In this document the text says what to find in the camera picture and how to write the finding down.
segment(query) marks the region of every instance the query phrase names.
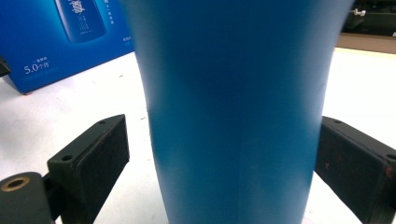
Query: blue box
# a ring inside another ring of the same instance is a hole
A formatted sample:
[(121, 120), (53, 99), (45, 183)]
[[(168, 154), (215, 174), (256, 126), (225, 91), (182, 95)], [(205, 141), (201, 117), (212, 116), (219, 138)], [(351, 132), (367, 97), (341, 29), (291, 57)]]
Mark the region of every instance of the blue box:
[(118, 0), (0, 0), (0, 55), (27, 93), (134, 50)]

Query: white table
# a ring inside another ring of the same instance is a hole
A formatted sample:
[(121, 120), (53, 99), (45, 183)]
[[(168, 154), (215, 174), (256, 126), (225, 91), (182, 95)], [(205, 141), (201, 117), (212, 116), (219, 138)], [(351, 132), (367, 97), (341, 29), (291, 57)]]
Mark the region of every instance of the white table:
[[(337, 49), (323, 115), (396, 148), (395, 64), (396, 55)], [(133, 53), (30, 95), (0, 78), (0, 180), (27, 171), (46, 174), (52, 155), (96, 121), (118, 114), (127, 118), (131, 160), (95, 223), (167, 223)], [(303, 223), (359, 221), (314, 175)]]

